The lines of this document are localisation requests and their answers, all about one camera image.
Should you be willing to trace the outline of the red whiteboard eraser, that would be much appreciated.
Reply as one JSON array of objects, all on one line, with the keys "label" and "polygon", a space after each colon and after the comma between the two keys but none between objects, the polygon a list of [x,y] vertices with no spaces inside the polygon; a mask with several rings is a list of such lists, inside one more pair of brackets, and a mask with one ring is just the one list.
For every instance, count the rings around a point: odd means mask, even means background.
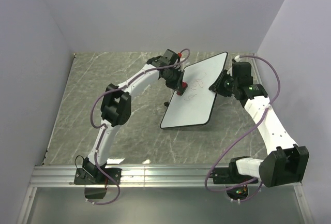
[{"label": "red whiteboard eraser", "polygon": [[183,89],[185,92],[187,86],[188,86],[188,84],[186,82],[182,82],[182,85],[179,87],[179,89]]}]

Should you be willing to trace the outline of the white whiteboard black frame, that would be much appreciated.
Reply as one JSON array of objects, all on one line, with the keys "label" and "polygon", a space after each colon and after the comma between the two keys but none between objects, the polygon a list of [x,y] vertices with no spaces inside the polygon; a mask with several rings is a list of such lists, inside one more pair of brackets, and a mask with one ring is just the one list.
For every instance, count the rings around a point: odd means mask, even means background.
[{"label": "white whiteboard black frame", "polygon": [[222,52],[185,68],[188,84],[180,96],[174,93],[160,123],[161,129],[206,125],[211,118],[216,93],[209,87],[224,69],[228,53]]}]

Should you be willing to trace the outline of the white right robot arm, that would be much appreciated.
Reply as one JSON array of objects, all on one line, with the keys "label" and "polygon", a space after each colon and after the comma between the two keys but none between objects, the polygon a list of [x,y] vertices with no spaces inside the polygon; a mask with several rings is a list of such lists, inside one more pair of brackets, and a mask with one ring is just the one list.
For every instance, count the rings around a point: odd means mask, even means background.
[{"label": "white right robot arm", "polygon": [[266,187],[301,182],[309,159],[308,149],[299,146],[285,130],[272,107],[275,99],[269,98],[262,84],[253,82],[251,72],[252,65],[237,56],[232,60],[231,70],[224,69],[209,90],[224,97],[234,96],[241,103],[255,123],[248,132],[259,131],[267,157],[233,158],[225,175],[212,166],[207,178],[239,185],[261,181]]}]

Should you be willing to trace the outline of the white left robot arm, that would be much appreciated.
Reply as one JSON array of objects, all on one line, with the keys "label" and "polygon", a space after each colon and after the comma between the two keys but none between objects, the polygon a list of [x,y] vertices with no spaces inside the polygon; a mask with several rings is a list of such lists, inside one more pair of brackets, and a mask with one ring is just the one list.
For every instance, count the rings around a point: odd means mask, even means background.
[{"label": "white left robot arm", "polygon": [[90,113],[90,123],[99,129],[92,151],[83,160],[82,168],[93,184],[103,181],[108,152],[119,128],[131,116],[132,100],[159,79],[165,80],[167,88],[182,95],[187,83],[183,81],[184,63],[190,50],[176,53],[167,49],[163,55],[152,57],[131,78],[119,85],[109,84],[106,91],[97,98]]}]

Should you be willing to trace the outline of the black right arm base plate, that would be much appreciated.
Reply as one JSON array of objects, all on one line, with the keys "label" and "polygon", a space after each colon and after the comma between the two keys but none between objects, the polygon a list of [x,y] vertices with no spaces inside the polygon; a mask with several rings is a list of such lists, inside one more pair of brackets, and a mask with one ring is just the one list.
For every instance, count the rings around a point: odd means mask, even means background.
[{"label": "black right arm base plate", "polygon": [[221,184],[257,184],[258,179],[249,175],[241,175],[238,172],[238,169],[235,167],[217,167],[214,168],[206,178],[206,183],[209,179],[212,179],[214,185]]}]

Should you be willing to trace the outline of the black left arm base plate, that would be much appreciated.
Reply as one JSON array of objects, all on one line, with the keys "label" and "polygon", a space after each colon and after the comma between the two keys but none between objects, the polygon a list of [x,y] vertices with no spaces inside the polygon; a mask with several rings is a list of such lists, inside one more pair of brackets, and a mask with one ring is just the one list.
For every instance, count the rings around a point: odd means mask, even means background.
[{"label": "black left arm base plate", "polygon": [[[104,168],[104,172],[116,181],[117,184],[120,183],[122,170],[120,168]],[[86,172],[83,168],[78,168],[76,170],[76,175],[74,177],[73,183],[75,185],[115,185],[108,177],[97,170],[96,175],[92,176],[90,173]]]}]

